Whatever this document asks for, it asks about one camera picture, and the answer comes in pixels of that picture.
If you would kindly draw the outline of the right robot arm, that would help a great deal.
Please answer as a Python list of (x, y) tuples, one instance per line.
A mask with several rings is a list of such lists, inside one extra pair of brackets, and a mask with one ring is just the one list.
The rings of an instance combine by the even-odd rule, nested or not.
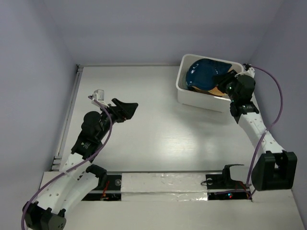
[(293, 187), (297, 156), (286, 151), (266, 127), (252, 97), (256, 82), (255, 70), (237, 73), (232, 70), (213, 77), (217, 89), (230, 98), (230, 112), (245, 131), (254, 153), (247, 175), (247, 184), (256, 191), (288, 190)]

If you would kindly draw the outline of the round woven bamboo basket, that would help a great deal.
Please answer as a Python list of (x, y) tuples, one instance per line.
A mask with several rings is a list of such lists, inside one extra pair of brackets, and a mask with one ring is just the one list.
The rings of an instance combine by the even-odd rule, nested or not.
[(217, 68), (205, 68), (196, 70), (189, 74), (189, 80), (187, 85), (195, 92), (209, 94), (213, 96), (225, 96), (225, 93), (219, 91), (216, 85), (212, 81), (214, 75), (226, 74), (233, 69), (217, 69)]

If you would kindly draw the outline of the dark blue ceramic dish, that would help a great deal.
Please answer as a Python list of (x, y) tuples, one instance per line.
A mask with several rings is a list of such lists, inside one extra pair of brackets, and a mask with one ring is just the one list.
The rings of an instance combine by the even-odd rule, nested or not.
[(195, 61), (186, 73), (186, 84), (188, 89), (198, 88), (203, 91), (212, 90), (216, 84), (214, 76), (226, 74), (232, 67), (232, 64), (216, 61), (208, 58), (202, 58)]

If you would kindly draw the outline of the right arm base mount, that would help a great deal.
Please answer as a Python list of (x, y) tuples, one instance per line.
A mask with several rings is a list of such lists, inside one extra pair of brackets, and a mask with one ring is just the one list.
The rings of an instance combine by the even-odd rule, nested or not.
[(230, 168), (234, 166), (243, 166), (243, 164), (227, 164), (222, 172), (205, 175), (206, 178), (201, 185), (209, 190), (208, 200), (251, 200), (252, 192), (249, 186), (231, 178)]

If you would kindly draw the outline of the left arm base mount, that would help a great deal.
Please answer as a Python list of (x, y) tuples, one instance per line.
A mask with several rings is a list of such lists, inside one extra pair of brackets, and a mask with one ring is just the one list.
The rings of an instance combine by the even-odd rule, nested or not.
[(121, 201), (121, 174), (110, 174), (104, 185), (89, 192), (82, 201)]

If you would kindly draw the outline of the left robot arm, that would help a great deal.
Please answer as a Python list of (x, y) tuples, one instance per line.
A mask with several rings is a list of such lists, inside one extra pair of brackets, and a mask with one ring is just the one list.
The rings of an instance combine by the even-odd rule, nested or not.
[(93, 164), (105, 147), (115, 123), (132, 119), (138, 103), (112, 99), (105, 104), (89, 97), (100, 111), (90, 111), (83, 117), (81, 132), (60, 173), (43, 185), (23, 207), (21, 228), (32, 230), (62, 230), (67, 214), (93, 189), (107, 183), (107, 171)]

